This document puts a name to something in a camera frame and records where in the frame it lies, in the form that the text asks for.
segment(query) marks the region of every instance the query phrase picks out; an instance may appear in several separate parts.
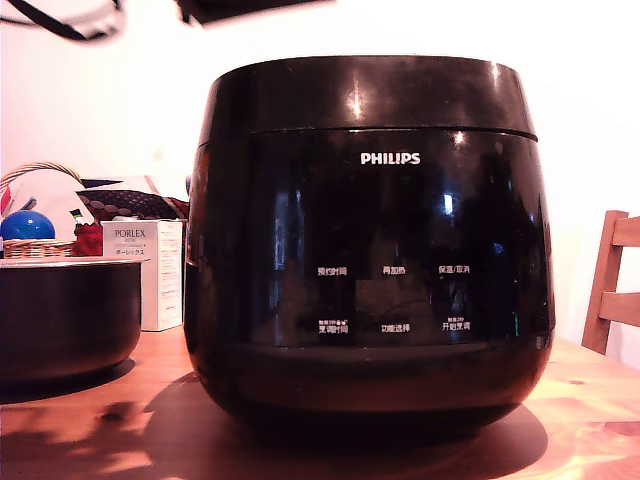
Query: black pot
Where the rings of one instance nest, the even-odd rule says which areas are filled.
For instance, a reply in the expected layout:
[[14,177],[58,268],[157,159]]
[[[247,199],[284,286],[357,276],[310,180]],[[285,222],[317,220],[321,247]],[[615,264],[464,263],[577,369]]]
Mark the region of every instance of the black pot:
[[184,324],[209,394],[304,428],[473,429],[514,409],[555,326],[536,143],[495,63],[296,58],[218,79]]
[[140,338],[142,260],[0,261],[0,387],[113,367]]

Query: white box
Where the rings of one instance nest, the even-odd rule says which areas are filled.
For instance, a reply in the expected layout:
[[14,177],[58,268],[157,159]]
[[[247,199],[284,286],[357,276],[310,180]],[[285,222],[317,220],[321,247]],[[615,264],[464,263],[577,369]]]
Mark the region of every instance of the white box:
[[169,220],[102,222],[103,255],[142,262],[142,330],[182,323],[182,223]]

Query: chair backrest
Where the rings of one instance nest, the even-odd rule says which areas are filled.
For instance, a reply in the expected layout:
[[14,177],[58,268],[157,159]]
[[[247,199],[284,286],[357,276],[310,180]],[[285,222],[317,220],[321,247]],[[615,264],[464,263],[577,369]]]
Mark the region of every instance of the chair backrest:
[[604,355],[611,321],[640,327],[640,293],[616,293],[623,247],[640,247],[640,217],[609,210],[604,218],[600,251],[582,346]]

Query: wooden table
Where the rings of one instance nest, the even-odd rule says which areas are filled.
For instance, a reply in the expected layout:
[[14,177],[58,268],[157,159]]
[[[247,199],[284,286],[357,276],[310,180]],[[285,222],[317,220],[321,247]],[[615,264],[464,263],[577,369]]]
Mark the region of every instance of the wooden table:
[[143,333],[131,359],[101,385],[5,396],[0,477],[640,479],[640,372],[561,339],[524,406],[475,438],[393,452],[258,441],[205,394],[179,327]]

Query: philips logo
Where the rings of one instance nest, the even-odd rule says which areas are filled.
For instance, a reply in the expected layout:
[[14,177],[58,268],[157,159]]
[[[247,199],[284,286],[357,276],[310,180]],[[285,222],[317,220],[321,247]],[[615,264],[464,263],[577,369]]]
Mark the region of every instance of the philips logo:
[[420,163],[419,153],[361,153],[360,163],[362,165],[418,165]]

